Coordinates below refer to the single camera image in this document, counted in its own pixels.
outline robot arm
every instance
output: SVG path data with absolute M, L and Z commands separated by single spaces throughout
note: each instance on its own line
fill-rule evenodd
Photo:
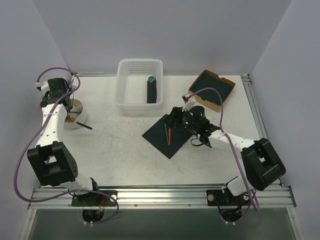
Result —
M 70 91 L 68 83 L 63 78 L 49 79 L 36 86 L 44 97 L 41 102 L 42 125 L 47 120 L 56 101 Z M 27 151 L 27 158 L 43 186 L 59 186 L 70 190 L 98 190 L 96 182 L 78 172 L 78 167 L 72 154 L 60 139 L 64 131 L 64 123 L 68 112 L 72 109 L 70 97 L 65 97 L 55 108 L 36 147 Z
M 227 136 L 220 127 L 210 123 L 202 106 L 194 106 L 196 99 L 185 95 L 185 106 L 174 107 L 164 118 L 169 128 L 186 128 L 197 136 L 203 145 L 233 153 Z M 263 191 L 266 187 L 286 173 L 286 168 L 268 139 L 245 139 L 229 134 L 238 157 L 243 161 L 246 179 L 251 190 Z M 233 196 L 245 193 L 246 187 L 242 177 L 236 176 L 226 184 Z

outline metal bracket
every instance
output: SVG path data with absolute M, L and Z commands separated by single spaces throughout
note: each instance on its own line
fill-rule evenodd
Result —
M 206 201 L 208 206 L 217 207 L 217 206 L 247 206 L 249 203 L 246 203 L 248 200 L 246 194 L 241 194 L 239 196 L 228 195 L 227 192 L 222 190 L 207 190 L 206 191 Z
M 118 198 L 118 192 L 116 190 L 100 190 L 100 192 L 108 194 L 109 196 L 115 196 Z M 75 195 L 72 198 L 72 207 L 114 207 L 116 203 L 111 201 L 108 197 L 103 197 L 102 195 L 95 193 L 86 193 L 83 195 Z

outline plastic basket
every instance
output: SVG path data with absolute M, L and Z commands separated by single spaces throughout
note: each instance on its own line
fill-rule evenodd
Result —
M 147 81 L 156 79 L 156 103 L 147 103 Z M 155 110 L 163 102 L 163 63 L 156 59 L 133 58 L 119 62 L 114 91 L 115 104 L 126 111 Z

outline cardboard box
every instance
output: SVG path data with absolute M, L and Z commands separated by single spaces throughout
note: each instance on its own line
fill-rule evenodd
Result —
M 193 94 L 203 88 L 214 88 L 220 93 L 222 101 L 225 102 L 235 85 L 233 81 L 219 77 L 216 73 L 209 70 L 204 70 L 191 85 L 188 93 Z M 207 90 L 200 92 L 194 95 L 194 98 L 198 103 L 216 112 L 220 112 L 221 103 L 217 93 L 214 91 Z

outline screw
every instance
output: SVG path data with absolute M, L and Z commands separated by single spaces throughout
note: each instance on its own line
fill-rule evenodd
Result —
M 117 200 L 117 196 L 116 195 L 113 194 L 113 195 L 111 195 L 111 197 L 114 198 L 115 200 Z
M 215 199 L 215 196 L 213 194 L 209 194 L 206 198 L 212 202 Z

